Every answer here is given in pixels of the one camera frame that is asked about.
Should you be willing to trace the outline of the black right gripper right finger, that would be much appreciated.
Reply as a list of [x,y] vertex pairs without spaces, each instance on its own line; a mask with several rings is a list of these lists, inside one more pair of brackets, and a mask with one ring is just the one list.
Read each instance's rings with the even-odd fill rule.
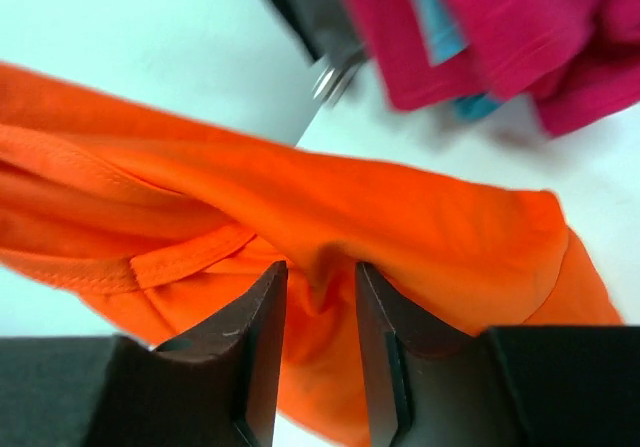
[[469,336],[356,267],[375,446],[635,446],[635,326],[499,326]]

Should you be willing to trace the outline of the orange t shirt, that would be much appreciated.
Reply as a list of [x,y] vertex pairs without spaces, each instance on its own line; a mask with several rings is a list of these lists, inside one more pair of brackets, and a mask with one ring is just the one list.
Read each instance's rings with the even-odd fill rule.
[[152,344],[285,260],[278,406],[346,446],[370,442],[359,261],[470,335],[622,321],[550,192],[304,152],[7,64],[1,260]]

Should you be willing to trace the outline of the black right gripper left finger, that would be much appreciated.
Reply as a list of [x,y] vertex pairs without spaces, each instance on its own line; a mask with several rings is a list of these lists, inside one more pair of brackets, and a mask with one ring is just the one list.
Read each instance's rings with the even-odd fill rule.
[[5,446],[268,446],[288,269],[150,348],[122,336],[5,337]]

